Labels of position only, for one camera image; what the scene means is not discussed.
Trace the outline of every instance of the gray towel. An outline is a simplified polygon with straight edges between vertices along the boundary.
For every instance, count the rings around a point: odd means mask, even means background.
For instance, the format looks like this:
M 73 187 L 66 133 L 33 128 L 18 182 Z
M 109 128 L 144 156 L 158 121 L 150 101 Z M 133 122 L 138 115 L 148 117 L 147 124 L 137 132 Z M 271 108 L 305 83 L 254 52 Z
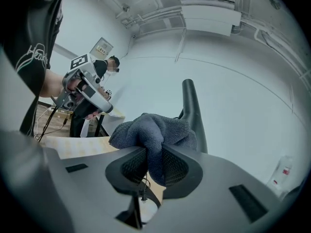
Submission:
M 165 186 L 162 171 L 162 143 L 196 150 L 196 136 L 185 120 L 144 113 L 132 122 L 120 124 L 109 140 L 118 149 L 144 146 L 151 178 Z

